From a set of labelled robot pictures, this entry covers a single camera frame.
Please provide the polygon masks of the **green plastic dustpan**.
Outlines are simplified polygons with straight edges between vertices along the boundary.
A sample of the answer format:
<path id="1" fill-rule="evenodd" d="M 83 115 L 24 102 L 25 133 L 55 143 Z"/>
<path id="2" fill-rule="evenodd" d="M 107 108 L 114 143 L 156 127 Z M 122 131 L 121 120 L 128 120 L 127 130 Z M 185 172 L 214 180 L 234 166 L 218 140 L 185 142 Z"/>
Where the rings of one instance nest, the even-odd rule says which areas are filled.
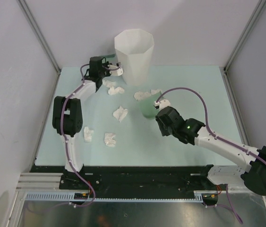
<path id="1" fill-rule="evenodd" d="M 155 94 L 146 93 L 141 97 L 141 99 L 138 102 L 139 109 L 145 118 L 151 120 L 154 119 L 155 116 L 158 114 L 159 108 L 156 109 L 155 102 L 157 101 L 157 99 L 161 94 L 162 93 L 159 91 L 158 93 Z"/>

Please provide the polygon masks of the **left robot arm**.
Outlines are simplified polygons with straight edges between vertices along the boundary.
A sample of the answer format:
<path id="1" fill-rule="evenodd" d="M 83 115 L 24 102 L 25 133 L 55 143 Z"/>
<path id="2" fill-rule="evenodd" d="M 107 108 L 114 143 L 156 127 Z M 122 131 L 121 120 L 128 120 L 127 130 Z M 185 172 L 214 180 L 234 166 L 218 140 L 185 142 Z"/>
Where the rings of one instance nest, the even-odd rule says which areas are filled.
<path id="1" fill-rule="evenodd" d="M 109 76 L 121 76 L 123 68 L 120 63 L 112 64 L 105 57 L 91 57 L 88 64 L 80 67 L 81 84 L 68 96 L 56 96 L 53 101 L 52 126 L 61 136 L 65 146 L 65 169 L 74 174 L 69 183 L 76 189 L 85 186 L 86 177 L 78 173 L 83 162 L 79 157 L 78 134 L 83 128 L 82 103 L 95 94 L 103 79 Z"/>

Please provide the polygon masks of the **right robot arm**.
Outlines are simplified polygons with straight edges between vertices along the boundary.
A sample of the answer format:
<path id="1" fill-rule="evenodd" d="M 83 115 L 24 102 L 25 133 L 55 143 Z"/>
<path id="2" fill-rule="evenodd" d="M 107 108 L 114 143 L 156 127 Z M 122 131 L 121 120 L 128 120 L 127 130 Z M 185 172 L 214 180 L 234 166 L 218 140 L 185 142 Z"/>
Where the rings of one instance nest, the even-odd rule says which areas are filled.
<path id="1" fill-rule="evenodd" d="M 214 136 L 203 122 L 194 118 L 185 120 L 171 106 L 160 110 L 155 120 L 163 136 L 172 135 L 184 144 L 206 148 L 241 167 L 244 185 L 266 196 L 266 146 L 258 149 Z"/>

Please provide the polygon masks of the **green hand brush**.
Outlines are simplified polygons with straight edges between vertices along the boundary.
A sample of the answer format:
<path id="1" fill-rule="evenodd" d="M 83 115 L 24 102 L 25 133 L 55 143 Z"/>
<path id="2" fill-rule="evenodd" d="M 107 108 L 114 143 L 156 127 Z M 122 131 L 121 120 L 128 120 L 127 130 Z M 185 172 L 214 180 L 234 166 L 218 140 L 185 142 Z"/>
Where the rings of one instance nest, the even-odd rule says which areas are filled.
<path id="1" fill-rule="evenodd" d="M 105 55 L 104 57 L 105 58 L 114 58 L 115 56 L 116 56 L 116 54 L 113 53 L 113 54 Z"/>

